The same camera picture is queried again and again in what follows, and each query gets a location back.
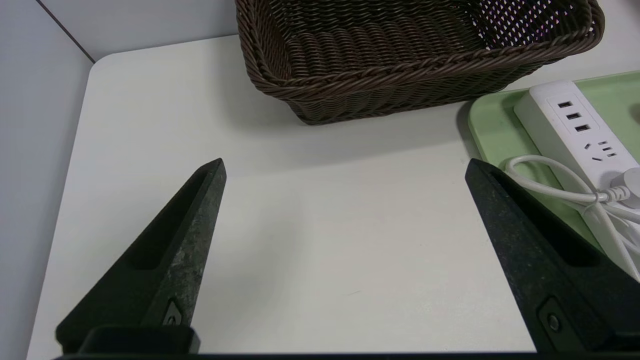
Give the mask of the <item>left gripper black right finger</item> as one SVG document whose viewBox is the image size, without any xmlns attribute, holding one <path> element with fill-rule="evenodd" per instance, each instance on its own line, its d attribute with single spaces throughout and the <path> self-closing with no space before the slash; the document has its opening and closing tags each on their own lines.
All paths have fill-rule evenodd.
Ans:
<svg viewBox="0 0 640 360">
<path fill-rule="evenodd" d="M 540 353 L 639 353 L 637 280 L 498 167 L 465 181 Z"/>
</svg>

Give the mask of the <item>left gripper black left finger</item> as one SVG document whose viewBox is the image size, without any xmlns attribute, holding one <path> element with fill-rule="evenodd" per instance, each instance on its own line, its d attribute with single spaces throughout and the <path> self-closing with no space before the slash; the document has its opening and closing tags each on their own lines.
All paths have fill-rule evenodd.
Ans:
<svg viewBox="0 0 640 360">
<path fill-rule="evenodd" d="M 64 354 L 195 354 L 226 166 L 199 167 L 55 329 Z"/>
</svg>

